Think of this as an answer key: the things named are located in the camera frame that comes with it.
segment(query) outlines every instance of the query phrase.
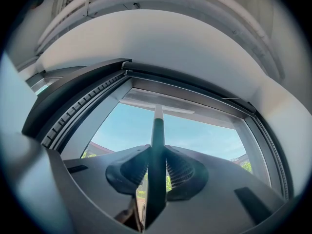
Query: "green foliage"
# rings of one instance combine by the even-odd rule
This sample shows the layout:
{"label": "green foliage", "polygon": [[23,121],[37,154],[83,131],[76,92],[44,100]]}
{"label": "green foliage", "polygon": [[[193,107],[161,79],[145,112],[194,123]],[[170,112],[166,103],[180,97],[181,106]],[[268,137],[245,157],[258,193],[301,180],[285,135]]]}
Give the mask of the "green foliage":
{"label": "green foliage", "polygon": [[96,156],[96,154],[89,154],[89,155],[87,156],[87,153],[88,153],[88,150],[85,150],[85,151],[83,152],[81,158],[90,158],[90,157],[95,157],[95,156]]}
{"label": "green foliage", "polygon": [[252,172],[252,166],[249,161],[242,163],[241,167],[244,168],[247,172]]}
{"label": "green foliage", "polygon": [[145,191],[137,191],[136,192],[136,195],[138,196],[138,197],[142,197],[142,198],[145,198],[146,197],[146,192]]}
{"label": "green foliage", "polygon": [[171,190],[171,180],[169,176],[166,176],[166,192],[169,192]]}

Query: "window frame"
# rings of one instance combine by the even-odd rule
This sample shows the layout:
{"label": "window frame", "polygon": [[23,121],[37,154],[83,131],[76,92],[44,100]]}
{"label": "window frame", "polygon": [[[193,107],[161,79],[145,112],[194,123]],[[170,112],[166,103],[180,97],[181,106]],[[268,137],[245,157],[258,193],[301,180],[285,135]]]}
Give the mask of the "window frame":
{"label": "window frame", "polygon": [[34,93],[36,93],[36,95],[40,94],[38,93],[37,94],[37,91],[39,91],[39,89],[41,89],[43,86],[47,85],[47,86],[50,86],[52,83],[58,81],[60,78],[42,78],[40,81],[38,81],[36,84],[34,84],[31,89],[33,90]]}
{"label": "window frame", "polygon": [[[293,196],[292,178],[289,173],[287,161],[283,156],[282,149],[278,145],[278,141],[274,137],[274,133],[269,130],[268,126],[265,124],[265,120],[261,118],[259,113],[252,105],[248,104],[242,99],[235,98],[233,95],[231,95],[231,93],[224,93],[222,89],[192,76],[181,74],[173,70],[168,71],[163,68],[156,69],[157,67],[155,66],[149,66],[144,64],[138,64],[138,67],[136,67],[136,63],[131,63],[131,66],[134,67],[131,70],[129,66],[125,68],[124,65],[125,63],[129,62],[131,63],[131,60],[125,60],[120,67],[120,71],[123,72],[125,78],[129,80],[127,80],[122,85],[118,85],[116,89],[113,89],[112,91],[106,93],[104,97],[99,98],[100,101],[95,101],[95,106],[92,107],[92,109],[88,112],[87,116],[84,116],[84,113],[81,113],[81,116],[77,119],[76,124],[68,127],[67,139],[63,140],[61,148],[56,149],[61,153],[61,156],[65,155],[66,146],[69,144],[69,142],[73,141],[72,139],[73,136],[76,135],[76,132],[83,132],[80,131],[80,129],[83,129],[86,125],[88,125],[88,117],[91,117],[90,115],[92,115],[93,112],[97,111],[96,108],[100,104],[107,103],[110,99],[112,99],[113,94],[115,96],[115,99],[117,98],[116,95],[118,95],[119,99],[123,98],[123,96],[125,96],[127,92],[134,87],[199,103],[243,119],[246,123],[242,125],[245,128],[245,133],[248,133],[249,131],[249,135],[251,134],[251,136],[253,136],[256,143],[260,147],[263,155],[262,158],[265,160],[265,164],[267,166],[266,169],[269,172],[269,180],[271,181],[272,188],[277,193],[281,193],[286,200]],[[83,70],[85,70],[84,72],[88,72],[87,70],[89,69],[94,69],[94,67],[86,67]],[[128,91],[124,91],[120,94],[120,91],[123,90],[125,84],[127,84]],[[90,128],[91,125],[88,125],[88,137],[84,141],[80,142],[78,149],[74,149],[74,151],[72,149],[72,155],[67,156],[66,159],[80,158],[80,156],[83,154],[83,151],[91,141],[92,137],[94,136],[100,125],[103,123],[103,121],[106,119],[106,117],[109,115],[109,113],[114,109],[114,107],[115,106],[104,107],[107,111],[107,113],[105,113],[106,115],[101,116],[101,120],[97,122],[96,126],[92,126]],[[56,120],[57,119],[54,116],[50,116],[49,122],[53,123],[56,122]]]}

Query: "pipe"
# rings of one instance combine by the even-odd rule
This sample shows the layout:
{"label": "pipe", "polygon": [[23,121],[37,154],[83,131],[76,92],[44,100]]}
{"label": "pipe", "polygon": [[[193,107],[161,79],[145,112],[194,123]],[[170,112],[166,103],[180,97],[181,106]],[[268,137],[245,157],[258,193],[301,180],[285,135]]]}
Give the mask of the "pipe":
{"label": "pipe", "polygon": [[148,150],[148,188],[144,227],[147,229],[166,206],[165,127],[162,106],[155,106],[151,149]]}
{"label": "pipe", "polygon": [[72,13],[79,6],[83,5],[86,0],[73,0],[69,5],[67,5],[53,20],[50,22],[48,27],[44,30],[41,37],[38,40],[38,46],[42,44],[45,38],[51,33],[51,31],[57,26],[67,15]]}
{"label": "pipe", "polygon": [[[206,15],[211,16],[229,29],[228,31],[224,32],[226,35],[233,39],[239,37],[243,40],[244,43],[247,44],[249,49],[252,50],[256,57],[260,60],[260,63],[263,65],[265,71],[270,77],[273,77],[276,80],[279,80],[278,75],[281,77],[281,70],[276,66],[270,51],[267,48],[264,48],[263,44],[261,44],[261,42],[259,42],[258,39],[255,38],[255,36],[238,19],[236,19],[231,14],[226,13],[223,9],[207,0],[97,0],[89,5],[88,11],[89,14],[93,14],[99,10],[110,8],[115,5],[138,1],[159,1],[173,3],[191,9],[196,9]],[[44,44],[42,44],[38,49],[37,53],[40,53],[44,46],[58,33],[82,18],[83,9],[79,9],[70,15],[50,33],[50,35],[44,41]]]}
{"label": "pipe", "polygon": [[[43,40],[47,37],[47,35],[51,32],[51,30],[59,23],[63,18],[65,18],[68,14],[73,12],[79,6],[83,5],[86,0],[73,0],[69,5],[67,5],[48,25],[46,30],[43,32],[41,37],[38,40],[38,45],[41,45]],[[258,21],[239,3],[235,0],[217,0],[223,5],[229,7],[233,10],[237,15],[239,15],[259,36],[260,39],[263,40],[269,51],[272,53],[274,59],[276,59],[276,54],[272,48],[270,43],[270,39],[265,31],[262,29]]]}
{"label": "pipe", "polygon": [[73,0],[68,4],[57,16],[50,22],[48,27],[44,30],[41,37],[38,40],[38,46],[46,39],[50,32],[57,26],[66,16],[72,13],[75,9],[85,4],[87,0]]}
{"label": "pipe", "polygon": [[27,68],[31,64],[35,63],[38,60],[38,58],[39,58],[38,56],[31,57],[30,59],[28,59],[28,60],[22,62],[20,65],[16,66],[16,69],[20,72],[24,68]]}

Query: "window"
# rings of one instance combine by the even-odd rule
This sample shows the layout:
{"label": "window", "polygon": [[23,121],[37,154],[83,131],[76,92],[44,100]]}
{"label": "window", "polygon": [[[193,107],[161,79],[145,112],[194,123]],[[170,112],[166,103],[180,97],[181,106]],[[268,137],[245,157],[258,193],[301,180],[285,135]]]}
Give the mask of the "window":
{"label": "window", "polygon": [[229,160],[270,185],[261,150],[244,120],[198,103],[136,88],[109,114],[82,158],[150,144],[156,104],[163,107],[166,145]]}

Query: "tree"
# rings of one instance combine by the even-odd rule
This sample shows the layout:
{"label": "tree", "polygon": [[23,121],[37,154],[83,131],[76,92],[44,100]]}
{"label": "tree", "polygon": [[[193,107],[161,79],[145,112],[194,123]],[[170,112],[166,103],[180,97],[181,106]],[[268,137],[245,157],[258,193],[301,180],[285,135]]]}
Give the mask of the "tree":
{"label": "tree", "polygon": [[170,180],[170,177],[169,176],[166,176],[166,191],[170,191],[172,188],[171,188],[171,180]]}
{"label": "tree", "polygon": [[247,172],[252,172],[252,166],[249,161],[245,161],[241,164],[241,167],[244,168]]}
{"label": "tree", "polygon": [[81,158],[90,158],[90,157],[95,157],[96,156],[96,154],[89,154],[88,156],[87,156],[87,154],[88,154],[88,150],[85,150],[83,152]]}

